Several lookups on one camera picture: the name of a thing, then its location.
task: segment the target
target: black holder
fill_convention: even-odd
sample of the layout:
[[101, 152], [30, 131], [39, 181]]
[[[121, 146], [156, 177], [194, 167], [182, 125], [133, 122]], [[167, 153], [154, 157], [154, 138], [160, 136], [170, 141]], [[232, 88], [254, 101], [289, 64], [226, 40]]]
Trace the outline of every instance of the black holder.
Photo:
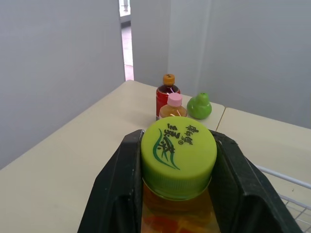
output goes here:
[[[268, 179], [238, 144], [211, 131], [217, 159], [208, 191], [222, 233], [301, 233]], [[140, 142], [125, 136], [97, 176], [78, 233], [139, 233], [142, 209]]]

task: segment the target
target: wire basket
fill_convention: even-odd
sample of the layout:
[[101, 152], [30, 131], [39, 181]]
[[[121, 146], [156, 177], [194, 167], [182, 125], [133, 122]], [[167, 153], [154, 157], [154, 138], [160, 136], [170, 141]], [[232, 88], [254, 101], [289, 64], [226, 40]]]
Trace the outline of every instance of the wire basket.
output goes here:
[[[271, 176], [283, 179], [285, 181], [294, 183], [296, 185], [299, 185], [301, 187], [311, 190], [311, 184], [309, 183], [302, 182], [300, 180], [294, 179], [292, 177], [286, 176], [284, 174], [278, 173], [276, 171], [273, 171], [273, 170], [270, 170], [270, 169], [267, 169], [261, 166], [257, 166], [257, 167], [263, 173], [269, 174]], [[296, 201], [292, 198], [284, 196], [280, 193], [279, 193], [279, 196], [283, 200], [289, 212], [292, 214], [293, 218], [299, 225], [302, 232], [311, 233], [311, 207], [299, 201]]]

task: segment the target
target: table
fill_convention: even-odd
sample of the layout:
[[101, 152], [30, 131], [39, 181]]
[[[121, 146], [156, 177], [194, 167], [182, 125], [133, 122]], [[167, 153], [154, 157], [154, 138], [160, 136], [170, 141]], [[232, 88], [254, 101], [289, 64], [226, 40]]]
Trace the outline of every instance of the table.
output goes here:
[[[201, 122], [216, 130], [225, 107], [212, 108]], [[127, 81], [0, 170], [0, 232], [76, 233], [98, 173], [155, 118], [156, 88]]]
[[[226, 108], [217, 131], [234, 139], [252, 163], [311, 183], [310, 129]], [[278, 193], [311, 206], [311, 190], [267, 177]]]

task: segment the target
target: bottle sauce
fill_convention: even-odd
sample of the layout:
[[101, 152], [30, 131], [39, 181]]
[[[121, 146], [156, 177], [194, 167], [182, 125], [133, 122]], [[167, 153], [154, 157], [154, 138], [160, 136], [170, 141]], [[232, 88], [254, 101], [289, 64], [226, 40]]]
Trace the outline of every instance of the bottle sauce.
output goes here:
[[159, 118], [165, 117], [186, 117], [187, 110], [181, 106], [183, 97], [178, 93], [170, 93], [167, 105], [160, 109]]
[[166, 74], [163, 76], [163, 85], [156, 90], [156, 119], [159, 120], [159, 112], [161, 107], [167, 104], [170, 93], [179, 93], [180, 90], [174, 85], [175, 76], [173, 74]]
[[207, 186], [216, 142], [201, 123], [166, 117], [141, 142], [142, 233], [219, 233]]

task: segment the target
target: orange bottle cap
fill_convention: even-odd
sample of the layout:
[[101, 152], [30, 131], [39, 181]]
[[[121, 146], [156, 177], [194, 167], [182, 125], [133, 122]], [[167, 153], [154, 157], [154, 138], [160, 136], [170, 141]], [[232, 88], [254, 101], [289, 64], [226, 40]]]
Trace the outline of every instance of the orange bottle cap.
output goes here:
[[163, 84], [164, 85], [174, 85], [175, 83], [175, 75], [166, 74], [163, 76]]

